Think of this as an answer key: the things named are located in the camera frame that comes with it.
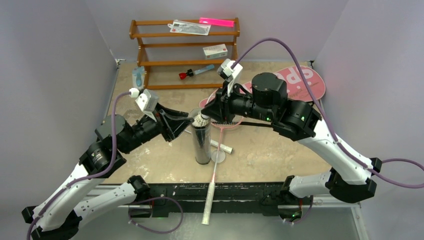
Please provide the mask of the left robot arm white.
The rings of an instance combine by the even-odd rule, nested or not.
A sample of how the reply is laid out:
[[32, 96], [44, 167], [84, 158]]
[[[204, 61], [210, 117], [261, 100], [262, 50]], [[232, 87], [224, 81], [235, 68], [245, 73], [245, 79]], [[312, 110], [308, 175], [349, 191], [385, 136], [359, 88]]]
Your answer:
[[96, 141], [61, 186], [40, 205], [22, 211], [29, 224], [27, 239], [69, 240], [83, 225], [119, 205], [146, 203], [151, 189], [140, 175], [97, 197], [87, 200], [86, 195], [126, 163], [125, 154], [157, 136], [171, 142], [192, 122], [187, 112], [160, 104], [154, 108], [153, 117], [143, 116], [133, 125], [122, 115], [108, 115], [95, 130]]

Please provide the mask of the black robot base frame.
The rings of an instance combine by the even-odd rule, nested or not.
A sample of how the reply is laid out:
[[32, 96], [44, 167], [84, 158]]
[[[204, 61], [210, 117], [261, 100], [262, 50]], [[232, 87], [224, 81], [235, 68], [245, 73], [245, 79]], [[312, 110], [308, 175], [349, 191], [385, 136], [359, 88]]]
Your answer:
[[[331, 195], [316, 195], [303, 199], [281, 194], [282, 182], [216, 183], [211, 205], [213, 214], [261, 214], [282, 219], [296, 218], [309, 206], [316, 208], [358, 207]], [[134, 217], [167, 217], [170, 213], [204, 212], [208, 183], [145, 183], [130, 181], [122, 185], [100, 184], [78, 203], [81, 213], [96, 217], [118, 207], [132, 207]]]

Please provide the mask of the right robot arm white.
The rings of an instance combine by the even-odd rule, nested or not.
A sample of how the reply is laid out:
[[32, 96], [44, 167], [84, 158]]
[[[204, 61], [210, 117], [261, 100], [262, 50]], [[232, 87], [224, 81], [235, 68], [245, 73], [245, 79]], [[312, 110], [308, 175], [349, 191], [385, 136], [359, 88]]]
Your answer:
[[305, 101], [290, 100], [286, 82], [275, 74], [257, 74], [251, 86], [247, 91], [241, 84], [229, 89], [224, 83], [201, 113], [226, 124], [236, 116], [269, 122], [280, 136], [309, 148], [330, 165], [324, 173], [288, 176], [280, 191], [284, 202], [329, 194], [345, 203], [358, 203], [375, 195], [377, 183], [372, 175], [381, 170], [379, 158], [341, 149], [341, 139], [331, 135], [321, 114]]

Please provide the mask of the white shuttlecock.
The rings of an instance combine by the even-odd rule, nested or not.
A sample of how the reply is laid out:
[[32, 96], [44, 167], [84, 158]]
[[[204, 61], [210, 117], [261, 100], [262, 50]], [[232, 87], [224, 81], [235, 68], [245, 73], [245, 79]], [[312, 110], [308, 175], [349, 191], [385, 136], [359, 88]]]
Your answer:
[[199, 112], [194, 118], [192, 125], [195, 128], [204, 128], [210, 123], [210, 118]]

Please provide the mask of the clear plastic tube lid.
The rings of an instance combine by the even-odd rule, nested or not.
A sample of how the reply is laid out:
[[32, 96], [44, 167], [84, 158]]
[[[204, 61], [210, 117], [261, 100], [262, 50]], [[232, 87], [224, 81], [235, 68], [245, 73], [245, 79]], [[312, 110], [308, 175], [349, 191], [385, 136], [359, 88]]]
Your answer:
[[226, 158], [226, 153], [223, 150], [215, 149], [211, 152], [211, 160], [214, 163], [222, 163]]

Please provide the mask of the black shuttlecock tube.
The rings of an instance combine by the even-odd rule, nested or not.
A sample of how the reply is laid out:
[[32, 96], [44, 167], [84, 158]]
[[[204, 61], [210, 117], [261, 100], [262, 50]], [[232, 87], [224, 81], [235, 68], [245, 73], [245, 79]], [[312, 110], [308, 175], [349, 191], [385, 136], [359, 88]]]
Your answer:
[[[189, 113], [189, 117], [194, 118], [201, 110], [201, 107], [194, 108]], [[207, 165], [211, 160], [211, 119], [206, 127], [197, 128], [191, 124], [189, 130], [193, 131], [191, 136], [196, 162], [200, 165]]]

